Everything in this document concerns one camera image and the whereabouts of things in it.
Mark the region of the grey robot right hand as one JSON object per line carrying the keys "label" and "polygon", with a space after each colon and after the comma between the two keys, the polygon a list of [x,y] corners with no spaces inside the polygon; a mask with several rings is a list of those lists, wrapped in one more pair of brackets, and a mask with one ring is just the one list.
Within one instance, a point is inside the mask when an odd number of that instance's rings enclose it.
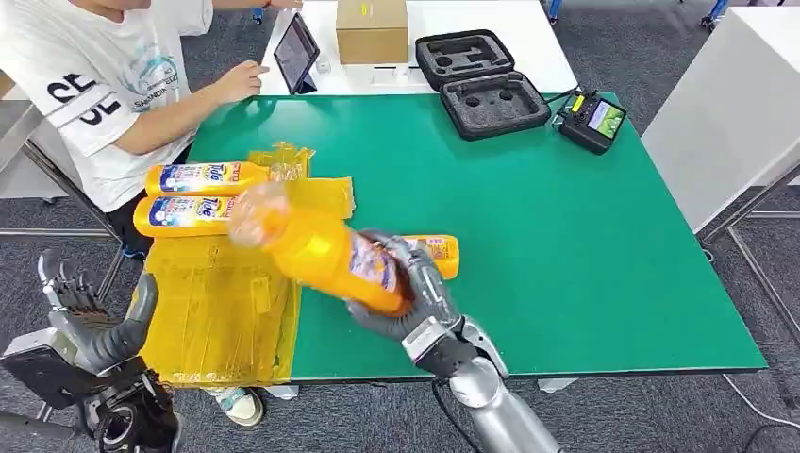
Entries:
{"label": "grey robot right hand", "polygon": [[455,327],[461,319],[455,303],[446,288],[441,272],[422,246],[408,243],[403,237],[378,230],[364,229],[362,236],[377,243],[394,259],[401,282],[402,295],[409,303],[408,311],[391,317],[369,310],[355,300],[346,307],[360,326],[387,338],[404,340],[425,319],[434,317],[445,327]]}

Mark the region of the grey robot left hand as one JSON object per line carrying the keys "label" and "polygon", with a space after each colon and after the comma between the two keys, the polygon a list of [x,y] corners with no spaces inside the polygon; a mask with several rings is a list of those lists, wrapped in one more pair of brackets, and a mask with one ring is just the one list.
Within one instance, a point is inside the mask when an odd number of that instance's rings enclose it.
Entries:
{"label": "grey robot left hand", "polygon": [[153,275],[140,276],[124,318],[103,305],[94,275],[63,258],[57,250],[40,255],[37,270],[51,306],[48,320],[76,347],[73,364],[97,376],[138,356],[158,303]]}

